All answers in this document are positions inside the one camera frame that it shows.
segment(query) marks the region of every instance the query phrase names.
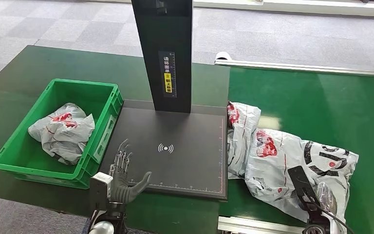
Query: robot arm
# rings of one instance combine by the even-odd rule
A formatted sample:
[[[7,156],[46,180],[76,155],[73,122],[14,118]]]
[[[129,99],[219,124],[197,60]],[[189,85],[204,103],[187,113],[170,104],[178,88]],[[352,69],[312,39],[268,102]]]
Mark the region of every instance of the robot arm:
[[[130,163],[127,139],[121,143],[109,174],[98,172],[91,178],[91,201],[94,214],[89,234],[126,234],[125,205],[132,202],[148,186],[151,172],[133,187],[128,186]]]

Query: wireless symbol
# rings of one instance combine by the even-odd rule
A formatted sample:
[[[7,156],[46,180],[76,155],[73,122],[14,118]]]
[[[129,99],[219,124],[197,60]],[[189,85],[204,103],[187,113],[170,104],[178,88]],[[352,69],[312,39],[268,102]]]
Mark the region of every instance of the wireless symbol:
[[[173,153],[173,150],[174,150],[173,145],[169,145],[169,146],[164,146],[163,144],[158,145],[158,152],[168,151],[171,154]]]

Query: green plastic crate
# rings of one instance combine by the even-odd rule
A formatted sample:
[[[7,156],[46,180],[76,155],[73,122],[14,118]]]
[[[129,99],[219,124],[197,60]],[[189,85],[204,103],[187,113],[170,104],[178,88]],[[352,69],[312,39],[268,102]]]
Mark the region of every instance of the green plastic crate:
[[[92,114],[95,129],[76,165],[64,165],[51,158],[41,143],[28,134],[28,127],[67,102]],[[54,79],[0,150],[0,170],[18,179],[73,188],[89,188],[96,174],[123,99],[116,84]]]

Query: crumpled plastic bag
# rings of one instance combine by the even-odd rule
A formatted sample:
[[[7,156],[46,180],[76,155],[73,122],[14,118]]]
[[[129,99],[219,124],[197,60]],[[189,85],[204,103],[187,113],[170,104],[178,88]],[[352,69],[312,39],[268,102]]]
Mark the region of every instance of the crumpled plastic bag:
[[[43,150],[57,161],[75,165],[95,128],[93,115],[73,103],[66,103],[54,113],[36,121],[28,133],[41,142]]]
[[[234,106],[238,108],[239,113],[245,113],[245,109],[249,109],[246,105],[235,103]],[[299,198],[287,172],[287,169],[301,165],[314,191],[328,196],[318,197],[319,200],[325,201],[321,205],[335,212],[334,214],[344,221],[349,199],[348,180],[355,170],[358,155],[337,147],[302,140],[298,136],[277,130],[246,131],[256,128],[247,125],[243,128],[244,120],[249,122],[250,118],[253,117],[239,118],[238,123],[233,125],[233,135],[227,135],[228,142],[238,139],[234,147],[240,149],[240,151],[230,149],[228,152],[233,155],[228,157],[244,163],[242,167],[237,165],[229,167],[231,176],[243,177],[242,171],[237,168],[245,168],[244,180],[255,198],[306,222],[309,215],[300,208]]]
[[[254,106],[229,102],[227,106],[228,178],[244,178],[252,133],[259,123],[261,110]]]

